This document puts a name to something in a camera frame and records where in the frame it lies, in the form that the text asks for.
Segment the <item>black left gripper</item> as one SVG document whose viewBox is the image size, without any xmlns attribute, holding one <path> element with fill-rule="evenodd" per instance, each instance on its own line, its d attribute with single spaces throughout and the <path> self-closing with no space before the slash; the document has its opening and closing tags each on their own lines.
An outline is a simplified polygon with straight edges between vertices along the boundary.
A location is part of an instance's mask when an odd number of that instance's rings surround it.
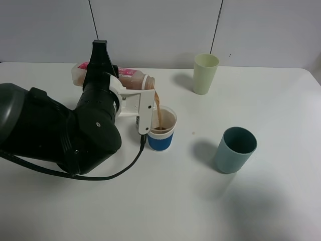
<svg viewBox="0 0 321 241">
<path fill-rule="evenodd" d="M 119 99 L 110 90 L 113 65 L 107 51 L 106 40 L 94 40 L 89 64 L 75 65 L 75 85 L 82 87 L 77 109 L 97 109 L 111 121 L 119 110 Z"/>
</svg>

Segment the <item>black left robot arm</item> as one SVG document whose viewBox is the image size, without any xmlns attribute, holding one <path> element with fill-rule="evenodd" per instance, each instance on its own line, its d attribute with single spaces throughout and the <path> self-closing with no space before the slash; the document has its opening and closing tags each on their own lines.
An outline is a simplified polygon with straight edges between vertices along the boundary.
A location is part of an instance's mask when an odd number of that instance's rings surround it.
<svg viewBox="0 0 321 241">
<path fill-rule="evenodd" d="M 75 109 L 37 88 L 1 85 L 1 156 L 49 175 L 81 179 L 121 147 L 120 102 L 107 41 L 96 40 Z"/>
</svg>

